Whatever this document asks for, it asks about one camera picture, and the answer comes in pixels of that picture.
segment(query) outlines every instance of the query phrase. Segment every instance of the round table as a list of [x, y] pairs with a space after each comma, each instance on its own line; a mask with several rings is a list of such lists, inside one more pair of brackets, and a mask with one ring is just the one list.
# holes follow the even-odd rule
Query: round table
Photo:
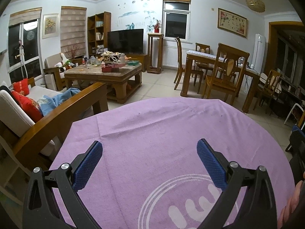
[[[265, 166], [279, 216], [294, 190], [283, 150], [264, 128], [220, 100], [154, 98], [74, 122], [51, 169], [98, 140], [103, 156], [78, 195], [103, 229], [196, 229], [221, 193], [197, 155], [201, 138], [228, 161]], [[57, 189], [55, 197], [73, 225]]]

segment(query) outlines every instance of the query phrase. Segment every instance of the red cushion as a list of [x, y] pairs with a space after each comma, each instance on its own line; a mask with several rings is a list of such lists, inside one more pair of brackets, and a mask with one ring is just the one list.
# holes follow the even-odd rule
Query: red cushion
[[36, 101], [21, 95], [16, 91], [12, 91], [12, 95], [16, 98], [22, 110], [32, 119], [32, 121], [36, 123], [43, 117], [40, 106]]
[[27, 84], [27, 78], [25, 78], [24, 80], [21, 80], [19, 82], [13, 83], [13, 87], [14, 87], [14, 90], [20, 94], [28, 95], [30, 93], [29, 86]]

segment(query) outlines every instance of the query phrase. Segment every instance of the blue blanket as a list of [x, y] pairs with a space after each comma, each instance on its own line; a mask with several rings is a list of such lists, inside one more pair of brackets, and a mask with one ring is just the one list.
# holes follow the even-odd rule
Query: blue blanket
[[76, 88], [69, 88], [67, 91], [65, 91], [62, 94], [55, 95], [54, 97], [48, 97], [44, 95], [45, 103], [40, 104], [40, 109], [42, 111], [43, 116], [46, 116], [48, 113], [50, 113], [54, 108], [58, 107], [60, 104], [62, 104], [64, 101], [71, 98], [73, 95], [76, 95], [79, 93], [80, 90]]

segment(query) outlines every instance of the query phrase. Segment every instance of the green basket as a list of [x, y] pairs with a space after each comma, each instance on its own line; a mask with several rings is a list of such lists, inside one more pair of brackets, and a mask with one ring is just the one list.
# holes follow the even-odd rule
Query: green basket
[[126, 63], [127, 63], [127, 65], [134, 66], [134, 65], [138, 65], [139, 64], [139, 60], [129, 60]]

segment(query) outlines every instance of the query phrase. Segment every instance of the blue gripper pad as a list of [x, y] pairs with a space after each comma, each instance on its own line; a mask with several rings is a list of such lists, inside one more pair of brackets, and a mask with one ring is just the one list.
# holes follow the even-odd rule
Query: blue gripper pad
[[216, 159], [215, 153], [206, 140], [201, 139], [197, 143], [197, 154], [208, 171], [214, 185], [225, 190], [227, 187], [226, 171]]
[[74, 172], [74, 183], [72, 187], [75, 192], [86, 186], [97, 163], [100, 161], [103, 155], [102, 143], [95, 141], [91, 149], [89, 149], [85, 154], [86, 156]]

